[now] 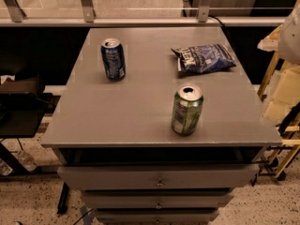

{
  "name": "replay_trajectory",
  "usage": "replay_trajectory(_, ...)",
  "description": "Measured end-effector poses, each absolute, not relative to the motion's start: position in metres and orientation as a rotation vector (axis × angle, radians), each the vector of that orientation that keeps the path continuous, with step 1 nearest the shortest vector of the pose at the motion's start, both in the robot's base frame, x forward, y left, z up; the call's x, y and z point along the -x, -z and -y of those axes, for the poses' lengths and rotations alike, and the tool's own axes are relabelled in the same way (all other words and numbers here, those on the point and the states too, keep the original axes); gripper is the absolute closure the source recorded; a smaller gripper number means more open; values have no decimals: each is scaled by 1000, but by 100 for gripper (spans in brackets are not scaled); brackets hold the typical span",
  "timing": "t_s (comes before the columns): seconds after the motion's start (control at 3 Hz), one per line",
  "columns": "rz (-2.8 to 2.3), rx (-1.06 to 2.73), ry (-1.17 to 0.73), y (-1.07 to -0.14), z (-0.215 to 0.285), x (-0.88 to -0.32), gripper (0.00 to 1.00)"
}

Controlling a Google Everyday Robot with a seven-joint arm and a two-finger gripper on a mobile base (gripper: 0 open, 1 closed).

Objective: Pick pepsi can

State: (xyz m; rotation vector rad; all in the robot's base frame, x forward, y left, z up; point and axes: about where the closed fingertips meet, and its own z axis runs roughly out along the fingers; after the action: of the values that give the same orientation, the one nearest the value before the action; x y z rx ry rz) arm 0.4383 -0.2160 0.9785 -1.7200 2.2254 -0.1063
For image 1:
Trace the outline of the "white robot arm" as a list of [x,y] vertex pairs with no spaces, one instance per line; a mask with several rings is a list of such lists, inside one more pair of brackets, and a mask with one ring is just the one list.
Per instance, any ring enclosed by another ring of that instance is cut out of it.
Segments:
[[300,64],[300,6],[292,11],[282,26],[278,52],[282,59]]

